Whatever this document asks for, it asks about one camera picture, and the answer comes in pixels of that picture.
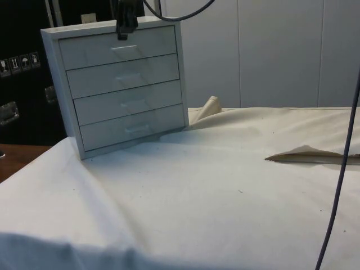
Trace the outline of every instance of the white drawer cabinet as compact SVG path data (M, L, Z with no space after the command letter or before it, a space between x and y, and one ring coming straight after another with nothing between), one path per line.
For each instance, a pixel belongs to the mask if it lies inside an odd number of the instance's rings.
M42 30L67 135L81 159L188 125L180 24L139 18Z

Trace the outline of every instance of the dark background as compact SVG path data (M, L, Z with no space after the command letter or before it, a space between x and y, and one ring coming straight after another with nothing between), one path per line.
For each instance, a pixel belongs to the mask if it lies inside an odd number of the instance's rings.
M59 3L64 25L81 24L81 14L96 13L97 21L112 19L108 0ZM139 3L138 16L143 16ZM48 103L44 91L53 83L40 30L49 27L44 0L0 0L0 60L38 52L41 63L40 68L0 78L0 106L15 101L20 114L0 125L0 143L52 146L66 137L59 105Z

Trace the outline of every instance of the black cable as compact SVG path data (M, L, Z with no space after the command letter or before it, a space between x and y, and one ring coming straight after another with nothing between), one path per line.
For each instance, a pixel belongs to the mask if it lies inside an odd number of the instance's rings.
M182 16L182 17L179 17L179 18L167 18L167 17L163 17L162 15L159 15L156 13L155 10L152 9L152 7L149 5L149 3L146 1L146 0L142 0L145 4L145 6L150 10L150 12L152 14L154 14L154 16L158 17L159 19L162 19L163 21L183 21L183 20L187 20L191 17L194 17L196 16L197 14L203 12L205 9L207 9L212 3L215 2L215 0L210 0L206 5L204 5L202 8L200 8L199 10L189 14L189 15L186 15L186 16Z
M341 187L342 187L342 185L343 185L345 169L346 169L346 167L347 167L347 162L348 162L350 142L351 142L351 137L352 137L352 134L353 134L356 108L357 108L358 100L359 100L359 93L360 93L360 70L359 70L358 82L357 82L357 85L356 85L356 90L355 90L355 95L354 95L354 100L353 100L353 106L352 106L351 114L350 114L350 122L349 122L348 135L347 135L347 137L346 137L346 143L345 143L345 148L344 148L343 163L342 163L342 165L341 165L339 180L338 180L338 182L337 182L337 187L336 187L336 192L335 192L335 198L334 198L334 204L332 205L332 211L331 211L330 221L329 221L329 223L328 223L328 228L327 228L327 231L326 231L326 236L325 236L325 239L324 239L324 243L322 244L322 247L321 247L320 255L319 255L319 258L318 258L318 261L317 261L315 270L320 270L320 266L321 266L321 263L322 263L322 259L324 258L325 251L326 251L326 248L327 248L327 244L329 243L329 239L330 239L332 227L333 227L333 225L334 225L334 221L335 221L335 217L336 217L336 211L338 210L338 204L339 204Z
M161 0L157 0L157 5L159 6L159 15L163 15L163 9L161 8Z

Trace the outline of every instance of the drawer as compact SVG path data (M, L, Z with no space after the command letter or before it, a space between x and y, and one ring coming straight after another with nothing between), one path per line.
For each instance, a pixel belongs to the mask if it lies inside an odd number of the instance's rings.
M173 26L136 30L128 40L115 33L60 40L66 70L176 53Z
M67 71L73 98L179 79L177 54Z
M183 107L175 105L80 127L85 151L185 126Z
M181 103L179 80L74 100L80 125Z

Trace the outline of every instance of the metal latch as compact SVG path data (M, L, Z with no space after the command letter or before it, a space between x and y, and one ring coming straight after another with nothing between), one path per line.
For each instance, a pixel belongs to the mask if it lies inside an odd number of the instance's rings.
M14 101L0 107L0 125L4 126L20 117Z

